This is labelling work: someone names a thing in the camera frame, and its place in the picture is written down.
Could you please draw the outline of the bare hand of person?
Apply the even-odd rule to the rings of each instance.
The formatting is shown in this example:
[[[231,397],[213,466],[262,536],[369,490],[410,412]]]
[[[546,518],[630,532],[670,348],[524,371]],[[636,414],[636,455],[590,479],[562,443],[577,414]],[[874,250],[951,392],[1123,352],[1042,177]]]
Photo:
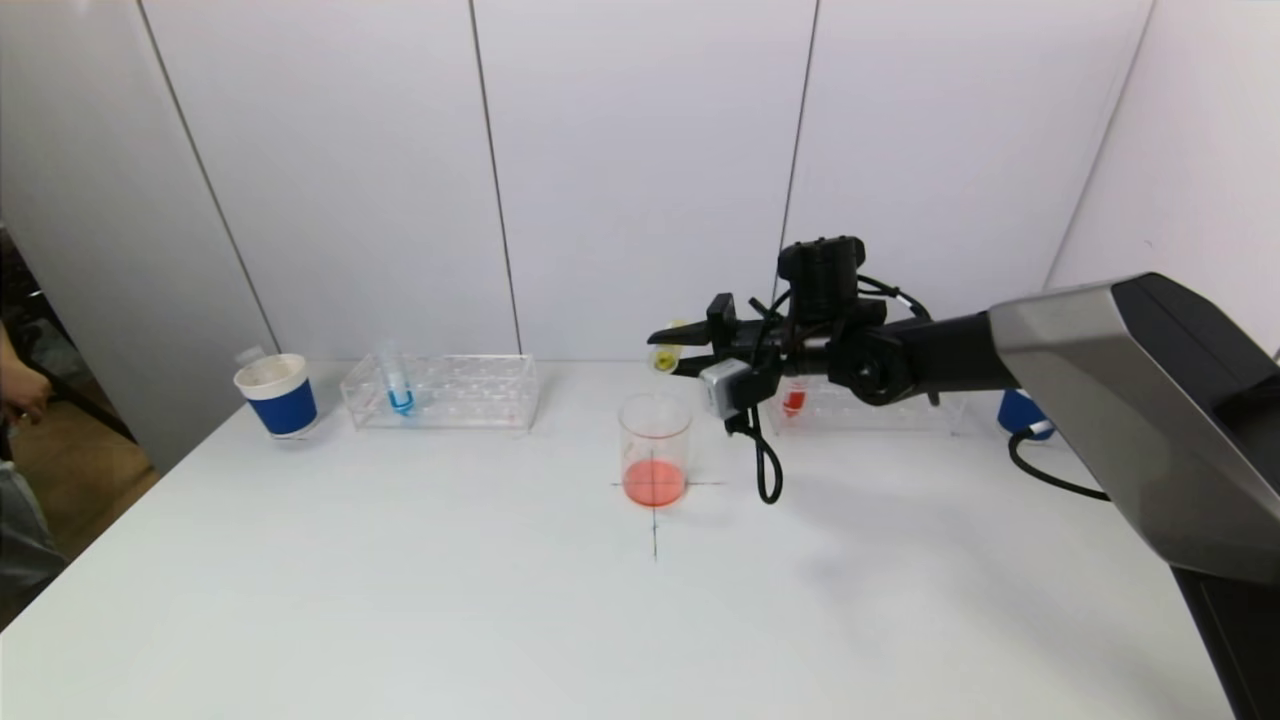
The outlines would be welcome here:
[[[50,380],[26,364],[1,325],[1,396],[8,423],[38,425],[52,395]]]

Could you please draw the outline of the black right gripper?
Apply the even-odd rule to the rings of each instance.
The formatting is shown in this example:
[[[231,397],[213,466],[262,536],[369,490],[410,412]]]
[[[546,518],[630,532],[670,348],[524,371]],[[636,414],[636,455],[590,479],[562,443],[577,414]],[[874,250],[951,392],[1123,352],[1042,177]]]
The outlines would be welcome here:
[[[713,355],[681,356],[672,370],[678,377],[699,377],[718,360],[737,359],[753,369],[781,373],[785,368],[783,329],[786,316],[781,307],[786,304],[782,293],[768,307],[758,299],[749,305],[759,318],[737,318],[731,293],[718,293],[707,310],[707,322],[671,324],[652,333],[650,346],[705,346],[710,343]]]

